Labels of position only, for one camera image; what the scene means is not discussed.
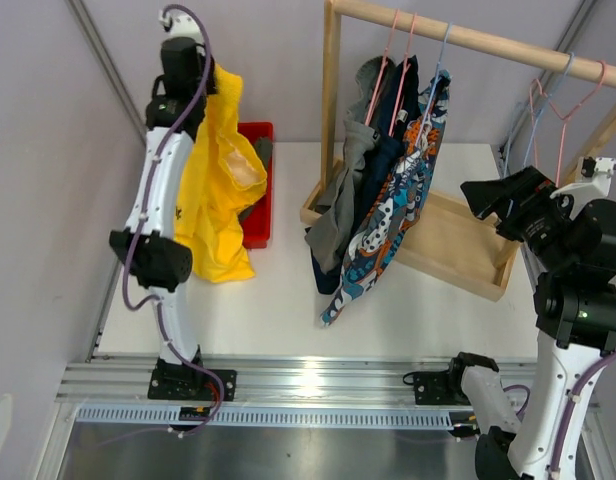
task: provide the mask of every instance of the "white tabletop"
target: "white tabletop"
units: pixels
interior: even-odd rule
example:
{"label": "white tabletop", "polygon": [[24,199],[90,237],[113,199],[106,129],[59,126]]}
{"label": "white tabletop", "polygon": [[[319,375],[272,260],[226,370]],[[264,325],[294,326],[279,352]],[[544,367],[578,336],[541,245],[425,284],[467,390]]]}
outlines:
{"label": "white tabletop", "polygon": [[[317,292],[299,209],[319,178],[318,143],[277,143],[273,231],[250,252],[256,278],[212,285],[191,276],[190,320],[203,353],[363,359],[449,357],[459,351],[499,359],[536,357],[532,289],[517,254],[508,290],[496,303],[393,262],[375,288],[329,328],[318,321],[330,296]],[[490,146],[444,144],[433,188],[461,196],[464,180],[497,177]],[[100,353],[157,353],[152,309],[132,313],[112,301]],[[131,298],[144,292],[131,281]]]}

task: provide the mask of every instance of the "wooden rod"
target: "wooden rod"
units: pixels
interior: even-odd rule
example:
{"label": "wooden rod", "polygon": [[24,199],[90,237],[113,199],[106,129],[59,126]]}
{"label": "wooden rod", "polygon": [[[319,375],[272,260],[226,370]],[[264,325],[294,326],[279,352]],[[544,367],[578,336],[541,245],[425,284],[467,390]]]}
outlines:
{"label": "wooden rod", "polygon": [[[394,9],[361,0],[336,0],[334,8],[341,15],[385,27],[391,27],[395,17]],[[412,19],[412,14],[400,12],[396,28],[409,32]],[[447,28],[446,22],[417,16],[414,33],[442,41]],[[565,53],[458,26],[453,26],[450,30],[448,43],[553,72],[563,72],[570,59]],[[576,57],[569,75],[597,83],[601,78],[601,70],[599,62]],[[616,88],[616,67],[606,67],[604,85]]]}
{"label": "wooden rod", "polygon": [[341,15],[335,12],[336,0],[324,3],[324,63],[321,92],[321,191],[325,192],[333,174],[333,150],[339,89],[339,46]]}

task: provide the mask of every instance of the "clothes hanger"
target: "clothes hanger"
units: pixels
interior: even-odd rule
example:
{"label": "clothes hanger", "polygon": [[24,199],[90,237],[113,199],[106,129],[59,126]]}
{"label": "clothes hanger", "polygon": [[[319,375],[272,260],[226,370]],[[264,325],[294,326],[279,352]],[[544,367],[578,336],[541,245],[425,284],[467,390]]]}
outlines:
{"label": "clothes hanger", "polygon": [[372,114],[375,111],[375,107],[377,106],[377,97],[379,93],[379,85],[381,85],[381,77],[384,74],[384,70],[388,62],[386,58],[388,57],[388,50],[390,50],[390,44],[392,43],[392,37],[395,34],[395,26],[397,25],[397,17],[399,16],[399,9],[395,11],[395,18],[392,21],[392,28],[390,29],[390,36],[388,37],[388,44],[384,49],[384,55],[381,57],[381,67],[379,69],[379,76],[377,77],[377,82],[375,83],[375,88],[372,92],[372,98],[370,99],[370,105],[368,106],[368,113],[366,114],[366,121],[364,124],[366,126],[370,125],[370,119],[372,118]]}
{"label": "clothes hanger", "polygon": [[395,119],[397,117],[397,112],[403,105],[403,98],[401,98],[401,90],[404,86],[404,78],[406,78],[406,72],[410,68],[410,64],[408,63],[408,58],[410,57],[410,44],[412,43],[413,32],[415,30],[415,20],[417,20],[417,13],[412,16],[412,23],[410,24],[410,34],[408,35],[408,46],[406,47],[406,53],[404,53],[404,61],[402,63],[403,68],[401,69],[401,80],[399,80],[399,89],[397,90],[397,98],[395,99],[395,107],[392,110],[392,119],[390,120],[390,129],[388,131],[388,135],[392,137],[392,133],[395,129]]}
{"label": "clothes hanger", "polygon": [[584,103],[590,100],[599,90],[601,90],[601,87],[604,84],[604,80],[606,79],[606,62],[603,60],[598,60],[598,62],[601,64],[601,77],[599,78],[599,83],[597,83],[597,86],[595,86],[595,88],[588,95],[586,95],[577,105],[575,105],[573,109],[570,110],[570,112],[568,112],[566,115],[562,115],[557,109],[556,105],[554,105],[552,102],[548,102],[550,108],[552,108],[553,112],[555,112],[555,115],[557,115],[559,119],[564,122],[563,127],[561,127],[561,141],[559,143],[559,157],[557,160],[557,176],[555,177],[555,185],[557,186],[559,186],[559,177],[561,175],[561,161],[563,159],[564,141],[566,140],[566,130],[568,129],[568,123],[570,122],[574,114],[577,113],[577,110],[579,110]]}
{"label": "clothes hanger", "polygon": [[430,107],[432,106],[432,99],[435,96],[435,89],[437,88],[437,83],[439,82],[439,70],[441,69],[441,61],[444,58],[444,52],[446,50],[446,44],[448,43],[448,35],[450,35],[450,30],[453,27],[453,23],[448,23],[448,28],[446,29],[446,35],[444,35],[444,42],[441,44],[441,52],[439,52],[439,59],[437,60],[437,67],[435,68],[435,80],[432,84],[432,89],[430,90],[430,97],[428,98],[428,104],[426,105],[426,110],[424,110],[424,115],[421,117],[421,126],[419,127],[419,132],[417,133],[417,140],[415,141],[415,146],[419,145],[419,140],[421,140],[421,134],[424,131],[424,123],[426,122],[426,116],[430,112]]}
{"label": "clothes hanger", "polygon": [[541,84],[539,83],[539,79],[535,79],[531,82],[530,87],[528,89],[528,104],[530,106],[530,119],[532,121],[532,130],[530,133],[530,139],[528,140],[528,146],[526,147],[526,154],[524,155],[524,163],[523,163],[523,168],[526,168],[526,165],[528,165],[528,157],[530,155],[530,146],[533,146],[534,149],[534,155],[535,155],[535,168],[539,168],[539,155],[537,152],[537,140],[535,138],[535,133],[537,132],[537,128],[539,127],[539,122],[541,122],[541,117],[543,116],[544,112],[546,111],[546,106],[548,106],[548,103],[552,100],[552,97],[555,95],[555,93],[557,93],[557,90],[559,90],[559,87],[561,87],[562,82],[564,81],[564,79],[568,76],[568,74],[570,73],[570,69],[572,68],[572,64],[573,61],[575,60],[575,54],[574,52],[570,52],[570,59],[568,60],[568,63],[566,64],[566,68],[564,68],[564,71],[562,72],[561,76],[559,77],[559,80],[557,81],[557,83],[555,84],[555,88],[552,89],[552,91],[546,95],[544,98],[546,99],[546,101],[544,102],[544,104],[539,108],[539,111],[537,112],[537,116],[535,117],[534,114],[534,105],[533,105],[533,87],[535,85],[539,85],[539,89],[540,89],[540,96],[543,96],[542,92],[542,87]]}

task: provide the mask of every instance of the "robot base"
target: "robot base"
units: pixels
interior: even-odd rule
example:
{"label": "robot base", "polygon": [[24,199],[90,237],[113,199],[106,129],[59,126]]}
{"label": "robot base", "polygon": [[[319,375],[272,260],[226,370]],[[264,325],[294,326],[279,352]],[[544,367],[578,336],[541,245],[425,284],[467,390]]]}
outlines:
{"label": "robot base", "polygon": [[[201,366],[201,353],[199,350],[192,359],[192,363]],[[212,370],[219,377],[224,387],[224,401],[232,402],[237,387],[236,370]],[[207,375],[193,370],[186,365],[166,363],[159,358],[148,387],[148,398],[151,400],[193,400],[212,401],[213,391],[207,384],[213,382]]]}

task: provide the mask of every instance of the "blue hanger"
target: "blue hanger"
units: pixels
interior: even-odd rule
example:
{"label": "blue hanger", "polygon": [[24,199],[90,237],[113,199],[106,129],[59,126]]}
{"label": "blue hanger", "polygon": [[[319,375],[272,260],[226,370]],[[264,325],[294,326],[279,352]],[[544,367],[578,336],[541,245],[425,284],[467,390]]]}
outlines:
{"label": "blue hanger", "polygon": [[437,82],[439,81],[439,70],[441,68],[441,60],[444,57],[444,51],[446,49],[446,43],[448,43],[448,35],[450,34],[450,30],[454,24],[452,22],[448,23],[448,28],[446,29],[446,35],[444,36],[444,43],[441,44],[441,52],[439,52],[439,60],[437,60],[437,68],[435,69],[435,80],[432,83],[432,89],[430,90],[430,97],[428,98],[428,104],[426,105],[426,110],[424,110],[424,116],[421,118],[421,126],[419,127],[419,133],[417,133],[417,140],[415,141],[415,146],[419,145],[419,140],[421,139],[421,134],[424,131],[424,123],[426,121],[426,116],[430,111],[430,106],[432,105],[432,98],[435,96],[435,89],[437,88]]}
{"label": "blue hanger", "polygon": [[539,126],[539,122],[541,121],[541,117],[543,116],[544,112],[546,111],[546,107],[548,106],[548,104],[550,103],[550,100],[552,100],[552,97],[555,93],[557,93],[557,90],[559,90],[559,87],[561,87],[562,82],[564,81],[564,79],[568,76],[568,74],[570,73],[570,69],[572,68],[572,64],[575,60],[575,54],[574,52],[570,52],[570,60],[568,60],[568,64],[566,65],[566,68],[564,69],[563,73],[561,74],[561,77],[559,77],[559,81],[555,84],[555,88],[552,89],[552,91],[546,96],[546,99],[543,103],[543,105],[541,106],[541,108],[539,109],[539,111],[537,112],[537,115],[535,116],[535,124],[532,127],[532,131],[530,133],[530,139],[528,141],[528,146],[526,147],[526,155],[524,155],[524,163],[523,163],[523,167],[525,168],[527,163],[528,163],[528,157],[530,156],[530,147],[532,146],[533,140],[535,139],[535,133],[537,132],[537,127]]}
{"label": "blue hanger", "polygon": [[506,137],[506,152],[504,153],[504,157],[506,158],[506,161],[504,162],[504,171],[503,171],[503,177],[507,177],[508,176],[508,161],[510,160],[510,140],[512,139],[512,127],[514,127],[515,125],[515,118],[517,118],[517,115],[524,111],[529,105],[524,105],[524,102],[517,102],[515,104],[515,108],[512,111],[512,114],[510,115],[510,122],[508,124],[508,136]]}

